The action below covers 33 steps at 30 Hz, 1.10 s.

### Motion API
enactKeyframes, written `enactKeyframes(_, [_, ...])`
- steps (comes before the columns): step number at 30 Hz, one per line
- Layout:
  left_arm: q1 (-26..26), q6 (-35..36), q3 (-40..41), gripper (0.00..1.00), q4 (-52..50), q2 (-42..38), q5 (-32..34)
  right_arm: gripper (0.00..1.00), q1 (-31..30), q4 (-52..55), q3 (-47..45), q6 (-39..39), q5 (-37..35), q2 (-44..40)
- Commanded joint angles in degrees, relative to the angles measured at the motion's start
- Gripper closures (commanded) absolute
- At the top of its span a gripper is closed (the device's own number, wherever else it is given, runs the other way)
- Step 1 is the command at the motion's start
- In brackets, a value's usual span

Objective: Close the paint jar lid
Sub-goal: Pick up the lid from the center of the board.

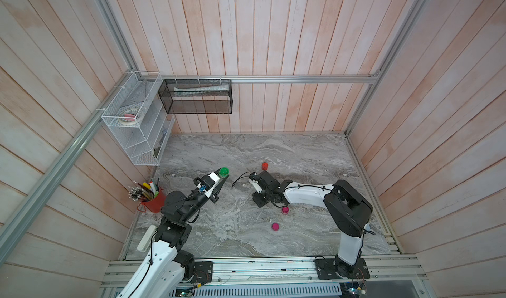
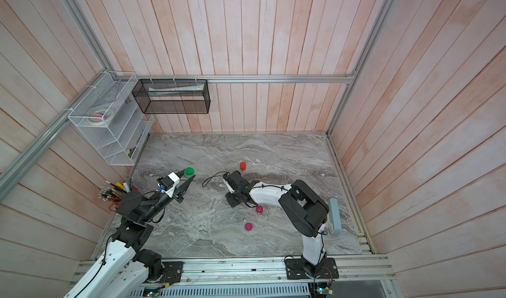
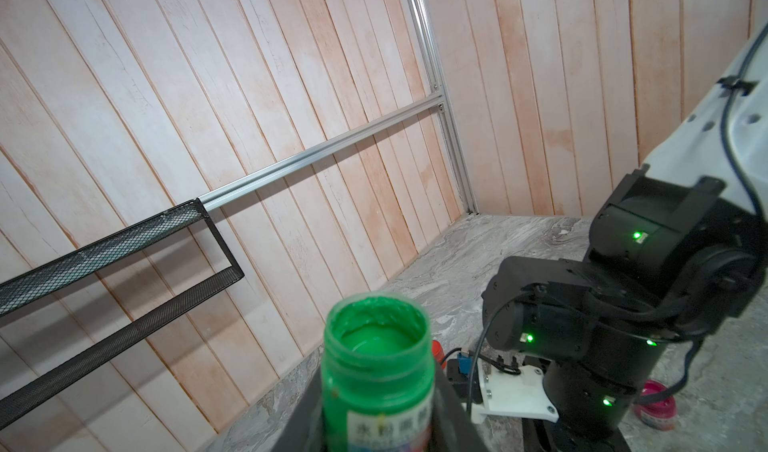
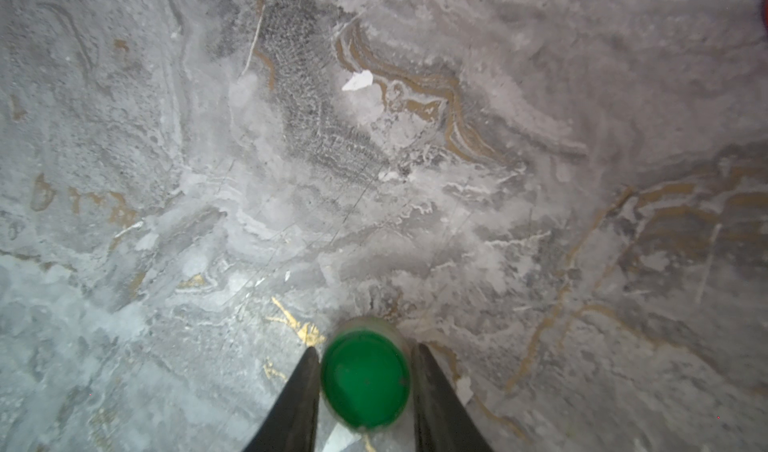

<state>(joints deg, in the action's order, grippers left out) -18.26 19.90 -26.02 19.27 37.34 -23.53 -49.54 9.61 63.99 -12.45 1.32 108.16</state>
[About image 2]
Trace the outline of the green paint jar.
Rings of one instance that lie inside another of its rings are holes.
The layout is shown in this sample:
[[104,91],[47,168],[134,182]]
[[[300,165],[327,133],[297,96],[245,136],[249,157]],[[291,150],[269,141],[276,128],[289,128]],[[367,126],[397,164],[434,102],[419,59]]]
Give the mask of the green paint jar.
[[191,167],[186,168],[186,170],[184,171],[184,176],[186,178],[191,178],[194,174],[195,174],[194,168]]

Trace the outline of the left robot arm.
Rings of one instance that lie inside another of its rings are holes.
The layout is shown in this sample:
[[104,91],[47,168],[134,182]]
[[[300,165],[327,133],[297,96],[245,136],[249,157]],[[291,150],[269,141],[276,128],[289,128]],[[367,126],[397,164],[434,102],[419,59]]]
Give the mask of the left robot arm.
[[183,202],[195,175],[186,170],[158,178],[158,188],[128,192],[116,213],[121,224],[109,236],[104,252],[65,295],[66,297],[127,297],[144,282],[157,282],[164,275],[160,254],[144,248],[166,206]]

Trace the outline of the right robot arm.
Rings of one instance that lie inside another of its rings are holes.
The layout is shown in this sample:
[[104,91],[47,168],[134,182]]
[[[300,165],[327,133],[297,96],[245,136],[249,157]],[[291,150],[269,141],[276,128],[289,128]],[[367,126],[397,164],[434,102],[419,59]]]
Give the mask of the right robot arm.
[[271,205],[283,209],[303,236],[303,262],[315,270],[323,265],[329,206],[308,184],[300,179],[287,185],[249,182],[238,171],[224,174],[223,181],[229,190],[227,202],[233,208],[243,203],[253,208]]

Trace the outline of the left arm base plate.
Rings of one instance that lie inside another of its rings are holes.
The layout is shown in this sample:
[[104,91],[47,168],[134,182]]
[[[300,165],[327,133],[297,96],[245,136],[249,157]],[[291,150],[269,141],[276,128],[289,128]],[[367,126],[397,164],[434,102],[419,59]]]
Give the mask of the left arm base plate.
[[175,284],[181,281],[183,272],[183,261],[160,261],[150,265],[141,263],[142,267],[148,271],[147,283]]

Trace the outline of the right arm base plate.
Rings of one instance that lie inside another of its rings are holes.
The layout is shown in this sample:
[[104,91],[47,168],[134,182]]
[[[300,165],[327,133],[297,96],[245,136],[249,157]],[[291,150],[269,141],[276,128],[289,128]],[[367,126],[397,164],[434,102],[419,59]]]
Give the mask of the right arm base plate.
[[339,278],[337,265],[334,258],[325,257],[316,266],[311,265],[304,258],[287,257],[284,259],[285,271],[289,280],[335,280]]

